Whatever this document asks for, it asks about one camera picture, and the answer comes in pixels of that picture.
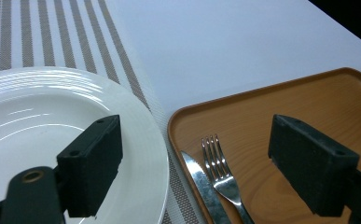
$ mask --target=dark background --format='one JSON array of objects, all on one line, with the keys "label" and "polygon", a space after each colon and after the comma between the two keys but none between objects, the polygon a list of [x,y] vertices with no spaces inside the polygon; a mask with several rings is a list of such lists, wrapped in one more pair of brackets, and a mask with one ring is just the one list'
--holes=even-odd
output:
[{"label": "dark background", "polygon": [[361,39],[361,0],[310,0]]}]

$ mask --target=fork tines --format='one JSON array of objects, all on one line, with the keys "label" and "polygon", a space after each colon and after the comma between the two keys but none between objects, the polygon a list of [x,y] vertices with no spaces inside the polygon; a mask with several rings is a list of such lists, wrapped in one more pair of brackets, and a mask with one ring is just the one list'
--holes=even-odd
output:
[{"label": "fork tines", "polygon": [[217,180],[219,178],[223,178],[224,176],[231,175],[226,163],[226,158],[221,150],[217,134],[215,135],[215,138],[213,138],[212,135],[210,135],[210,138],[202,138],[201,145],[209,177]]}]

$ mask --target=fork handle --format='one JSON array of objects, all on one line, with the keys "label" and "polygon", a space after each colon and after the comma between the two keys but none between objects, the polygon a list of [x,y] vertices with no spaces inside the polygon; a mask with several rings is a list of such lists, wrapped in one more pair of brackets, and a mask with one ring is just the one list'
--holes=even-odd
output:
[{"label": "fork handle", "polygon": [[243,202],[234,204],[236,209],[238,210],[239,215],[241,216],[242,222],[245,224],[254,224],[253,219],[250,217],[246,208],[243,205]]}]

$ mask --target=white plate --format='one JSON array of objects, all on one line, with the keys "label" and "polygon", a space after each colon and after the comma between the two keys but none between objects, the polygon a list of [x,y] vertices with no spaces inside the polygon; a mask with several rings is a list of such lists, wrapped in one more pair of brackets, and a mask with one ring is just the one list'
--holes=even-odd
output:
[{"label": "white plate", "polygon": [[119,114],[123,160],[97,217],[67,223],[159,223],[169,187],[166,146],[148,109],[117,83],[67,68],[0,72],[0,201],[12,176],[57,165],[92,122]]}]

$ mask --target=fork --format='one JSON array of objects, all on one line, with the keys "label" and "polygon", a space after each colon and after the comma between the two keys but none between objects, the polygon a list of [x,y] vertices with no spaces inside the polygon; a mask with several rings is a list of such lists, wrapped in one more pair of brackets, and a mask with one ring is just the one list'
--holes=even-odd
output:
[{"label": "fork", "polygon": [[217,134],[215,140],[211,135],[210,139],[206,137],[205,140],[203,138],[201,140],[204,163],[213,187],[235,205],[243,223],[254,223],[243,205],[238,184],[227,165]]}]

